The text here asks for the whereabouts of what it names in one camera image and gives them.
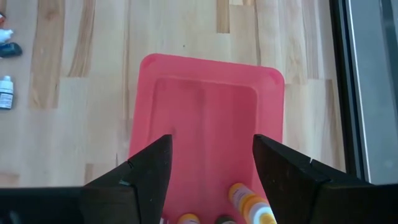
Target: bottle label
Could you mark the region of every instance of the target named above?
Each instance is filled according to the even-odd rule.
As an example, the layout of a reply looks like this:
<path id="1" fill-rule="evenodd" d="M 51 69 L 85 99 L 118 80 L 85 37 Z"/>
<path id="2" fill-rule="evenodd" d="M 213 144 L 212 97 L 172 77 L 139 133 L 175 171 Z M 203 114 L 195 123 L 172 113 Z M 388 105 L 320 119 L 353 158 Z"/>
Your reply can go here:
<path id="1" fill-rule="evenodd" d="M 243 206 L 243 203 L 245 200 L 248 199 L 248 197 L 255 195 L 253 191 L 249 190 L 245 186 L 240 186 L 237 188 L 233 194 L 232 194 L 232 204 L 234 205 L 235 208 L 237 208 L 240 212 Z"/>
<path id="2" fill-rule="evenodd" d="M 12 94 L 0 93 L 0 108 L 11 109 Z"/>

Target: paint bottle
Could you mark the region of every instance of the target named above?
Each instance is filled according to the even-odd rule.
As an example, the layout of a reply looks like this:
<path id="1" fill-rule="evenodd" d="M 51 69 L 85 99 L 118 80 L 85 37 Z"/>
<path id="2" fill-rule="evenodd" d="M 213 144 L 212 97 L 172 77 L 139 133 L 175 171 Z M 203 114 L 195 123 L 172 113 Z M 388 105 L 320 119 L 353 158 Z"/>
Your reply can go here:
<path id="1" fill-rule="evenodd" d="M 4 43 L 11 38 L 14 32 L 12 30 L 0 29 L 0 43 Z"/>
<path id="2" fill-rule="evenodd" d="M 6 21 L 6 17 L 3 13 L 0 12 L 0 27 L 2 27 L 4 21 Z"/>
<path id="3" fill-rule="evenodd" d="M 177 224 L 200 224 L 199 218 L 192 214 L 192 213 L 187 213 L 182 215 L 179 219 Z"/>
<path id="4" fill-rule="evenodd" d="M 237 183 L 229 188 L 228 197 L 234 207 L 249 224 L 276 224 L 268 201 L 244 184 Z"/>
<path id="5" fill-rule="evenodd" d="M 0 44 L 0 58 L 11 58 L 22 55 L 22 49 L 17 43 Z"/>
<path id="6" fill-rule="evenodd" d="M 236 224 L 234 218 L 229 215 L 221 215 L 217 218 L 215 224 Z"/>
<path id="7" fill-rule="evenodd" d="M 14 84 L 11 77 L 6 75 L 0 80 L 0 109 L 11 109 L 13 98 Z"/>

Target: white dropper bottle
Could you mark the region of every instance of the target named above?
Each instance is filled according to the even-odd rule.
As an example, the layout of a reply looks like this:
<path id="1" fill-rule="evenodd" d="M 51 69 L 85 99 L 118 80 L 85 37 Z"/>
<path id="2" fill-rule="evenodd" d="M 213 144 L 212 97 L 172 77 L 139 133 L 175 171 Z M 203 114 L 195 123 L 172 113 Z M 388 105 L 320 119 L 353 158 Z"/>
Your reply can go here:
<path id="1" fill-rule="evenodd" d="M 6 75 L 0 80 L 0 109 L 11 109 L 13 98 L 14 84 L 11 77 Z"/>
<path id="2" fill-rule="evenodd" d="M 14 32 L 12 30 L 0 29 L 0 43 L 4 43 L 5 41 L 9 40 L 13 33 Z"/>

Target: orange cap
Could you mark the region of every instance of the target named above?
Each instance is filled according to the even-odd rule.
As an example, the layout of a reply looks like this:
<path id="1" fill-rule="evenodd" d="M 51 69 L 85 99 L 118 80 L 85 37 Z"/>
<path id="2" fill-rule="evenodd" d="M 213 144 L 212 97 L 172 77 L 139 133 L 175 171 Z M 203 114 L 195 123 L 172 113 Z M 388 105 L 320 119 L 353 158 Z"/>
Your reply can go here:
<path id="1" fill-rule="evenodd" d="M 196 215 L 192 214 L 192 213 L 187 213 L 187 214 L 182 215 L 178 219 L 177 224 L 194 223 L 194 222 L 199 224 L 200 223 L 199 222 L 199 218 Z"/>
<path id="2" fill-rule="evenodd" d="M 247 202 L 243 205 L 242 210 L 242 215 L 245 219 L 249 219 L 250 209 L 257 203 L 267 203 L 267 201 L 259 196 L 249 198 L 249 200 L 247 200 Z"/>
<path id="3" fill-rule="evenodd" d="M 239 200 L 239 203 L 235 204 L 236 202 L 234 202 L 233 197 L 234 194 L 241 190 L 241 192 L 244 194 L 244 196 L 242 196 Z M 246 204 L 246 202 L 252 198 L 255 197 L 256 194 L 251 191 L 250 189 L 248 189 L 244 184 L 242 183 L 236 183 L 234 185 L 232 185 L 229 188 L 229 192 L 228 192 L 228 198 L 229 200 L 232 202 L 232 204 L 234 204 L 234 206 L 238 209 L 239 213 L 241 213 L 243 215 L 243 206 L 244 204 Z"/>
<path id="4" fill-rule="evenodd" d="M 271 214 L 263 214 L 260 216 L 261 224 L 276 224 L 275 218 Z"/>

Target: wooden floor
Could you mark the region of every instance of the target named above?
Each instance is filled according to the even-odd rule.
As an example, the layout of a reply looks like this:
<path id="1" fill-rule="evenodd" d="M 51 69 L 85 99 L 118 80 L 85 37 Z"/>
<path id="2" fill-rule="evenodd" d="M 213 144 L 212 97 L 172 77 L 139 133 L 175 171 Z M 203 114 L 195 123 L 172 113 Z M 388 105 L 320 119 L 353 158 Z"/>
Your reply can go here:
<path id="1" fill-rule="evenodd" d="M 0 0 L 24 55 L 0 60 L 0 186 L 81 185 L 127 158 L 154 52 L 275 67 L 284 143 L 345 169 L 328 1 Z"/>

